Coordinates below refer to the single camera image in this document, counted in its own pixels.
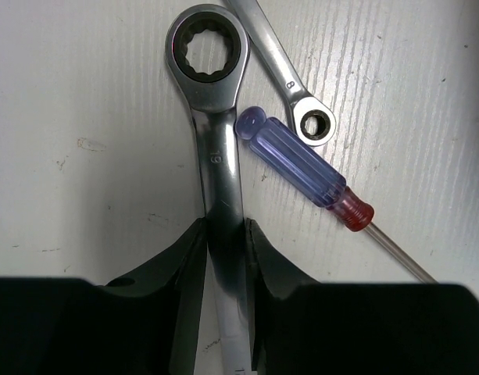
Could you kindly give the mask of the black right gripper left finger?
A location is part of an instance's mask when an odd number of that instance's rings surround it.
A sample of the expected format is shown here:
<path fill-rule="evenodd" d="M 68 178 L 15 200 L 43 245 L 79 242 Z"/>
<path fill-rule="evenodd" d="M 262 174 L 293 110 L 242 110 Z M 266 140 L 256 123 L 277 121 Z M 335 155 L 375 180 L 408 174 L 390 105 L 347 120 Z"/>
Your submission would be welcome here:
<path fill-rule="evenodd" d="M 106 285 L 0 277 L 0 374 L 191 374 L 206 224 Z"/>

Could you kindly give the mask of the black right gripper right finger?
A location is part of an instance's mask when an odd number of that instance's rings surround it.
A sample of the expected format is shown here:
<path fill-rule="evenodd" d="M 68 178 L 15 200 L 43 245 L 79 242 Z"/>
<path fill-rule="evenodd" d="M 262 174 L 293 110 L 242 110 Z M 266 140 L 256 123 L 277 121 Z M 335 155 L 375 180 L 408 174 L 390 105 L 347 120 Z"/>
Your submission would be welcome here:
<path fill-rule="evenodd" d="M 479 301 L 457 284 L 322 283 L 245 224 L 259 374 L 479 374 Z"/>

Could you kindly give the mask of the blue red screwdriver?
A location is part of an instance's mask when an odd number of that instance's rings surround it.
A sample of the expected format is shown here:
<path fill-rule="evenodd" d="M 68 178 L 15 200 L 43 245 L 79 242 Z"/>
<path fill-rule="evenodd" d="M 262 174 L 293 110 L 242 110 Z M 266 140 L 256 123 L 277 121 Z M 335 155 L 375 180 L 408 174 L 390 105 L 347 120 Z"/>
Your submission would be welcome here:
<path fill-rule="evenodd" d="M 249 107 L 235 124 L 236 135 L 250 150 L 314 205 L 326 209 L 351 232 L 367 232 L 417 280 L 436 280 L 410 255 L 373 223 L 374 208 L 359 198 L 346 179 L 279 119 L 263 109 Z"/>

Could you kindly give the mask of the small ratchet wrench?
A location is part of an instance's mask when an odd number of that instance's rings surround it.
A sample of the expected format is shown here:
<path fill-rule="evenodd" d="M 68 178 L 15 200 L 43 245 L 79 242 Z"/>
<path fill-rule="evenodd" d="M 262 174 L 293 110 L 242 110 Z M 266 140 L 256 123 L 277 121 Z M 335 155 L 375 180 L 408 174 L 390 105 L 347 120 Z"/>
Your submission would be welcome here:
<path fill-rule="evenodd" d="M 288 127 L 311 147 L 328 143 L 336 131 L 335 116 L 307 90 L 259 3 L 230 1 L 229 4 L 285 100 Z"/>

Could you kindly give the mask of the large ratchet wrench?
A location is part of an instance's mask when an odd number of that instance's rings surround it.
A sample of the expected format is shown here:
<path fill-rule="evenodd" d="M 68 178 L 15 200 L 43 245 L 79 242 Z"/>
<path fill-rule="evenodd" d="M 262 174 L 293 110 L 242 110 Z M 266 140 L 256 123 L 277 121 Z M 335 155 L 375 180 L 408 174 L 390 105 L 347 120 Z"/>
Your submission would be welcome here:
<path fill-rule="evenodd" d="M 223 36 L 227 46 L 223 69 L 211 74 L 196 72 L 186 57 L 193 37 L 205 30 Z M 165 52 L 195 127 L 223 371 L 250 374 L 245 219 L 234 132 L 238 92 L 250 53 L 248 35 L 238 18 L 223 6 L 195 5 L 174 20 Z"/>

